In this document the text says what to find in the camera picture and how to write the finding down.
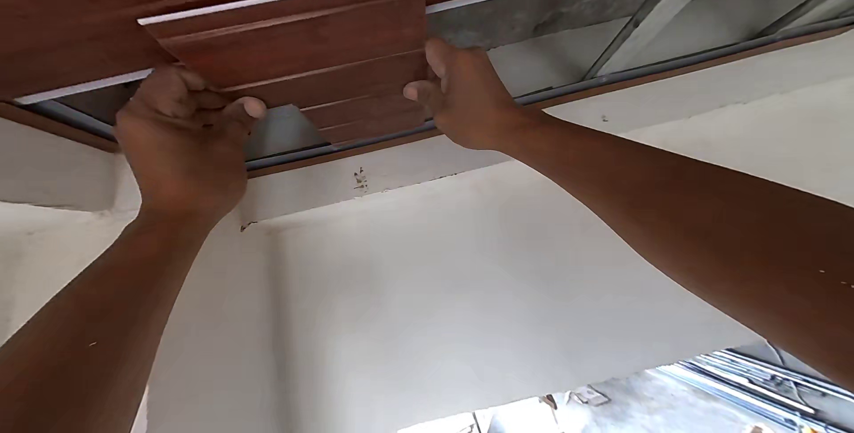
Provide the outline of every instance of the white wall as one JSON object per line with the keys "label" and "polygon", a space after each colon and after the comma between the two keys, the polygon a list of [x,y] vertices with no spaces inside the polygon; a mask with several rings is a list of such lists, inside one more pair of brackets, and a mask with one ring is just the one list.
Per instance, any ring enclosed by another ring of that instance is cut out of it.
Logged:
{"label": "white wall", "polygon": [[[854,205],[852,107],[845,79],[628,137]],[[295,431],[391,431],[755,339],[517,162],[267,224]]]}
{"label": "white wall", "polygon": [[113,155],[0,118],[0,201],[70,210],[113,204]]}

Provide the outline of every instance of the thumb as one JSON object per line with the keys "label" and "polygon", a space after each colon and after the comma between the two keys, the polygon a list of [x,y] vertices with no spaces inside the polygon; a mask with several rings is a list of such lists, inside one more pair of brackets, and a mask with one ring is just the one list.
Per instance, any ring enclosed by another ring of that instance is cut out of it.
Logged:
{"label": "thumb", "polygon": [[266,114],[264,101],[249,96],[240,98],[222,110],[226,133],[241,144],[252,132],[252,127]]}
{"label": "thumb", "polygon": [[420,103],[431,113],[431,117],[442,110],[445,102],[442,88],[437,81],[410,82],[403,88],[403,97]]}

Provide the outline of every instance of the ceiling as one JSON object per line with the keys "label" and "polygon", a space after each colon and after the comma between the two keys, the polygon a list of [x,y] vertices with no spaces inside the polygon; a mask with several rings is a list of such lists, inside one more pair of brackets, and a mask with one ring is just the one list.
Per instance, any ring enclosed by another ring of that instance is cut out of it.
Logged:
{"label": "ceiling", "polygon": [[[762,28],[804,1],[692,0],[624,69],[753,39]],[[501,79],[514,96],[520,97],[582,81],[606,46],[624,29],[628,18],[644,3],[645,0],[480,0],[448,9],[432,7],[433,11],[429,6],[427,22],[431,35],[461,47],[488,49]],[[97,127],[97,133],[109,134],[115,112],[137,84],[132,81],[71,94],[35,105],[34,109],[69,121],[52,106],[59,103],[96,119],[103,125]],[[91,124],[80,127],[91,129]],[[421,129],[429,128],[431,125],[427,124]],[[246,153],[250,167],[260,167],[335,150],[298,109],[283,106],[260,124]]]}

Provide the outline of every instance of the finger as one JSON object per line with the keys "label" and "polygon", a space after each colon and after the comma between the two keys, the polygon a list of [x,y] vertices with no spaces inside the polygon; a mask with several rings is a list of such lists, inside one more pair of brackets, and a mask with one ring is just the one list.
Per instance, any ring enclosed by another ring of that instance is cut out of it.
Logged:
{"label": "finger", "polygon": [[140,111],[174,118],[190,117],[196,111],[196,100],[189,97],[188,88],[200,86],[197,76],[176,66],[159,67],[140,84],[132,102],[144,106]]}
{"label": "finger", "polygon": [[419,102],[431,116],[442,110],[444,95],[436,81],[414,81],[403,88],[403,97]]}
{"label": "finger", "polygon": [[200,110],[204,109],[223,109],[228,106],[229,100],[225,96],[214,91],[192,91],[189,96],[196,100],[196,107]]}
{"label": "finger", "polygon": [[222,124],[226,135],[243,144],[252,133],[252,127],[266,114],[264,101],[249,96],[240,98],[222,111]]}
{"label": "finger", "polygon": [[187,87],[187,91],[202,91],[208,87],[208,82],[197,73],[180,66],[173,66],[175,73]]}
{"label": "finger", "polygon": [[427,64],[435,74],[444,79],[447,76],[448,64],[454,56],[455,48],[439,38],[430,38],[424,44]]}

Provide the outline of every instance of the metal ceiling frame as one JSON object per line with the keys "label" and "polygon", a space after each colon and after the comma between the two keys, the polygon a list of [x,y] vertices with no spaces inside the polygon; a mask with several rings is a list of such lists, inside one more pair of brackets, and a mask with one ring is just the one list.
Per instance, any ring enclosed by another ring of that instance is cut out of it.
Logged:
{"label": "metal ceiling frame", "polygon": [[645,0],[593,63],[584,80],[624,70],[626,65],[692,0]]}

